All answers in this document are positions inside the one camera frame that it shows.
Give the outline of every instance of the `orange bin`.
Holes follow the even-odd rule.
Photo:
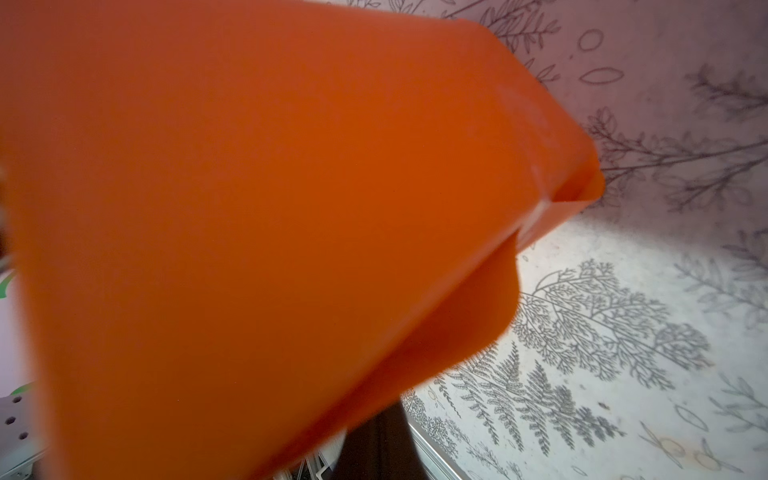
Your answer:
[[[263,478],[490,343],[588,136],[483,27],[0,2],[0,154],[58,478]]]

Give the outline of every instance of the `black object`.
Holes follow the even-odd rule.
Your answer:
[[[429,480],[400,402],[347,434],[331,480]]]

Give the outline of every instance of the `patterned surface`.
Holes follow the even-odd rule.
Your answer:
[[[508,332],[404,396],[434,440],[473,479],[768,478],[768,4],[346,3],[490,28],[607,178]]]

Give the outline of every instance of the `green object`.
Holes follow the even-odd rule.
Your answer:
[[[30,388],[32,388],[32,386],[34,384],[35,384],[34,382],[30,382],[30,383],[28,383],[26,385],[22,385],[22,386],[18,387],[16,390],[14,390],[13,392],[11,392],[11,395],[18,395],[19,393],[24,393],[27,390],[29,390]]]
[[[15,275],[16,272],[10,272],[8,276],[0,282],[0,298],[5,298],[5,290],[8,288],[8,284]]]

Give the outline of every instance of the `printed leaf pattern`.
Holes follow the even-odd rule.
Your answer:
[[[523,293],[512,331],[563,373],[584,369],[610,381],[625,371],[648,388],[673,389],[659,361],[685,370],[712,363],[707,338],[669,315],[664,304],[621,288],[611,263],[588,260]]]
[[[728,417],[736,422],[726,428],[730,433],[758,432],[762,439],[753,447],[755,452],[768,452],[768,405],[759,400],[752,386],[743,378],[729,379],[725,375],[720,378],[726,384],[721,392],[729,395],[728,400],[718,400],[710,397],[710,402],[716,407],[715,413]]]
[[[494,444],[500,440],[497,420],[511,436],[509,444],[520,451],[525,447],[520,424],[527,424],[545,455],[551,451],[550,427],[570,449],[575,449],[574,435],[589,446],[594,446],[595,438],[604,442],[624,435],[604,417],[593,415],[589,408],[577,407],[568,388],[553,387],[540,363],[535,363],[523,382],[514,342],[506,358],[497,357],[498,346],[493,344],[446,373],[454,380],[456,389],[466,392],[461,399],[482,420]]]
[[[735,259],[730,269],[715,259],[706,263],[684,255],[675,267],[678,277],[687,280],[686,292],[698,295],[705,313],[718,313],[744,322],[747,329],[768,323],[768,230],[738,232],[739,242],[723,245]]]
[[[743,71],[730,81],[716,82],[713,68],[704,64],[697,73],[685,78],[691,81],[691,91],[701,100],[698,108],[701,113],[719,109],[725,114],[726,121],[744,121],[768,107],[768,90],[758,85],[754,76],[747,77]]]
[[[631,138],[618,131],[616,117],[608,108],[590,116],[584,128],[601,148],[606,188],[598,206],[618,207],[632,183],[646,180],[665,188],[664,198],[672,212],[722,210],[728,202],[748,206],[753,203],[752,177],[758,167],[768,165],[765,136],[746,144],[731,138],[696,140],[691,133],[681,139],[647,137],[645,133]],[[682,168],[691,163],[706,168]]]

